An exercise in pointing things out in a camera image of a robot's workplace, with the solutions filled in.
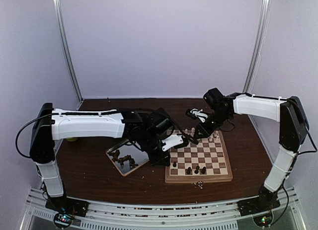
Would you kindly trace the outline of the left aluminium frame post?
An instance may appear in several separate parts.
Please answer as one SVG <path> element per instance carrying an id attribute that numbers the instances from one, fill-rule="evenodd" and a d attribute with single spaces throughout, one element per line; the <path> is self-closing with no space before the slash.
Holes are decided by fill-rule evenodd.
<path id="1" fill-rule="evenodd" d="M 56 18 L 57 18 L 57 23 L 59 27 L 59 33 L 60 33 L 60 38 L 62 42 L 62 48 L 63 48 L 63 53 L 68 69 L 68 73 L 71 78 L 71 83 L 73 86 L 73 89 L 76 93 L 76 97 L 79 103 L 83 102 L 83 97 L 80 91 L 80 86 L 78 83 L 78 79 L 76 77 L 76 73 L 74 70 L 73 66 L 73 61 L 70 53 L 70 48 L 67 40 L 67 34 L 66 34 L 66 29 L 65 29 L 65 24 L 64 24 L 64 19 L 63 19 L 63 11 L 62 11 L 62 6 L 61 6 L 61 0 L 53 0 L 53 5 L 56 13 Z"/>

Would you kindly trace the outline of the right aluminium frame post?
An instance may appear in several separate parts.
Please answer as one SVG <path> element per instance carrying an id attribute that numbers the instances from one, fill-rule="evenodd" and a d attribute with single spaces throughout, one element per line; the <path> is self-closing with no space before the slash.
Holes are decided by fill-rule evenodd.
<path id="1" fill-rule="evenodd" d="M 256 38 L 254 42 L 254 47 L 248 67 L 247 76 L 245 79 L 245 83 L 243 86 L 243 92 L 250 92 L 253 87 L 253 83 L 256 77 L 259 61 L 260 61 L 260 53 L 263 42 L 265 40 L 265 33 L 267 30 L 268 24 L 268 16 L 270 10 L 270 1 L 271 0 L 262 0 L 259 21 L 257 26 Z"/>

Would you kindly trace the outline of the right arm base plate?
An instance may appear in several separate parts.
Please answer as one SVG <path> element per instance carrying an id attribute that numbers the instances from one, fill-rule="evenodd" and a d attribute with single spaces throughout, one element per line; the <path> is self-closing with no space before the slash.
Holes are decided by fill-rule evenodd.
<path id="1" fill-rule="evenodd" d="M 259 202 L 259 198 L 252 198 L 252 199 L 245 199 L 240 200 L 237 202 L 238 210 L 240 215 L 248 216 L 248 215 L 255 215 L 261 212 L 269 211 L 271 208 L 278 208 L 281 206 L 278 200 L 275 200 L 272 204 L 261 204 Z"/>

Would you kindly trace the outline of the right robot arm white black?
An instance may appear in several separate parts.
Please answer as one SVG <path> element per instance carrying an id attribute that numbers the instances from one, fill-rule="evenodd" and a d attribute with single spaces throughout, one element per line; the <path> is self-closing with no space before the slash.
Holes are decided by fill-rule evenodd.
<path id="1" fill-rule="evenodd" d="M 235 115 L 248 115 L 275 121 L 279 124 L 278 154 L 272 168 L 255 199 L 255 207 L 265 211 L 284 180 L 292 172 L 297 157 L 306 138 L 310 138 L 310 127 L 297 96 L 289 98 L 258 96 L 250 93 L 234 92 L 223 95 L 217 88 L 208 90 L 203 99 L 212 110 L 211 113 L 199 109 L 189 109 L 186 115 L 198 119 L 194 139 L 209 137 Z"/>

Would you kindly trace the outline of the green bowl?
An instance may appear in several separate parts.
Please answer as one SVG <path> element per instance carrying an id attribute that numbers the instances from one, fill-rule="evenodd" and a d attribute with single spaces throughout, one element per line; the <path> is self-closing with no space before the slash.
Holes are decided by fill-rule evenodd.
<path id="1" fill-rule="evenodd" d="M 68 141 L 68 142 L 75 142 L 77 140 L 77 138 L 68 138 L 68 139 L 66 139 L 66 141 Z"/>

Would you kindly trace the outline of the aluminium frame post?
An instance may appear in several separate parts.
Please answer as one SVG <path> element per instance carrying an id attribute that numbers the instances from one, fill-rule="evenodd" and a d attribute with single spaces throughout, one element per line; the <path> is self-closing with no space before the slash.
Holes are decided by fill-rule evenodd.
<path id="1" fill-rule="evenodd" d="M 53 5 L 56 13 L 56 18 L 57 18 L 57 23 L 59 27 L 59 33 L 60 33 L 60 38 L 62 42 L 62 48 L 63 48 L 63 53 L 68 69 L 68 73 L 71 78 L 71 83 L 73 86 L 73 89 L 76 93 L 76 97 L 79 103 L 83 102 L 83 97 L 80 91 L 80 86 L 78 83 L 78 79 L 76 77 L 76 73 L 74 70 L 73 66 L 73 61 L 70 53 L 70 48 L 67 40 L 67 34 L 66 34 L 66 29 L 65 29 L 65 24 L 64 24 L 64 19 L 63 19 L 63 11 L 62 11 L 62 6 L 61 6 L 61 0 L 53 0 Z"/>
<path id="2" fill-rule="evenodd" d="M 247 76 L 245 79 L 245 83 L 243 86 L 243 92 L 250 92 L 253 87 L 253 83 L 256 77 L 259 61 L 260 61 L 260 53 L 263 42 L 265 40 L 265 33 L 267 30 L 268 24 L 268 16 L 270 10 L 270 1 L 271 0 L 262 0 L 259 21 L 257 26 L 256 38 L 254 42 L 254 47 L 248 67 Z"/>

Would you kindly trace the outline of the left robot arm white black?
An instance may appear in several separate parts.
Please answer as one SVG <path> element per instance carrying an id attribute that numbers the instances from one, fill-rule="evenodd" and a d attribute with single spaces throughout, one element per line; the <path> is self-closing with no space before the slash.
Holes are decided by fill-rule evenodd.
<path id="1" fill-rule="evenodd" d="M 67 212 L 72 205 L 64 195 L 54 151 L 55 141 L 82 137 L 126 138 L 146 152 L 153 165 L 168 165 L 168 150 L 182 142 L 177 135 L 161 137 L 173 124 L 168 115 L 159 110 L 144 113 L 134 109 L 69 111 L 45 103 L 38 117 L 26 123 L 18 133 L 30 125 L 33 128 L 27 158 L 37 165 L 47 195 L 60 212 Z"/>

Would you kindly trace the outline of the aluminium front rail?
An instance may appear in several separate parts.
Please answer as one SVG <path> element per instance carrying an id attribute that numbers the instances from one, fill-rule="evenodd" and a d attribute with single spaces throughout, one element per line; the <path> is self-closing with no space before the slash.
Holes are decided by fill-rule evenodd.
<path id="1" fill-rule="evenodd" d="M 308 230 L 296 191 L 287 188 L 287 192 L 289 204 L 280 219 L 287 204 L 284 191 L 278 193 L 280 206 L 272 212 L 246 216 L 240 213 L 237 203 L 251 198 L 178 205 L 119 204 L 73 198 L 88 202 L 88 208 L 86 216 L 76 216 L 66 230 Z M 53 223 L 56 212 L 46 208 L 42 193 L 31 188 L 18 230 L 59 229 Z M 277 222 L 269 228 L 259 227 L 256 219 L 270 213 Z"/>

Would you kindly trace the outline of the wooden chess board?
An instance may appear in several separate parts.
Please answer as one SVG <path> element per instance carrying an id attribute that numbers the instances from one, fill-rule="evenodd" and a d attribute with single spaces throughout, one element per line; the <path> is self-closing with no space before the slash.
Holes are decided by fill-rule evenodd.
<path id="1" fill-rule="evenodd" d="M 210 137 L 198 140 L 198 144 L 189 143 L 188 146 L 179 149 L 171 148 L 170 166 L 165 168 L 165 183 L 216 183 L 230 182 L 233 179 L 230 160 L 224 142 L 223 133 L 215 131 Z M 177 168 L 173 168 L 173 162 L 177 162 Z M 195 174 L 195 168 L 199 166 L 199 173 Z M 186 170 L 191 167 L 192 174 L 187 175 Z M 206 174 L 201 170 L 206 167 Z"/>

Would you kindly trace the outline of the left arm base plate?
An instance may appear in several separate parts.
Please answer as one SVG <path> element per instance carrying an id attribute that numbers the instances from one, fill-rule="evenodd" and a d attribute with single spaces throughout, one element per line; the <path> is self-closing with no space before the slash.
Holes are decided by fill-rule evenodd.
<path id="1" fill-rule="evenodd" d="M 59 199 L 51 198 L 46 201 L 45 207 L 60 213 L 72 216 L 85 217 L 89 203 L 83 200 L 72 198 Z"/>

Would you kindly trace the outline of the metal tray wooden rim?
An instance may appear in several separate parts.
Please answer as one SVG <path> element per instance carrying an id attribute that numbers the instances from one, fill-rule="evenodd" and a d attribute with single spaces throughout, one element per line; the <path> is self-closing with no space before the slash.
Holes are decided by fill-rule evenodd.
<path id="1" fill-rule="evenodd" d="M 115 145 L 106 151 L 106 155 L 123 177 L 149 162 L 147 153 L 140 151 L 134 145 Z"/>

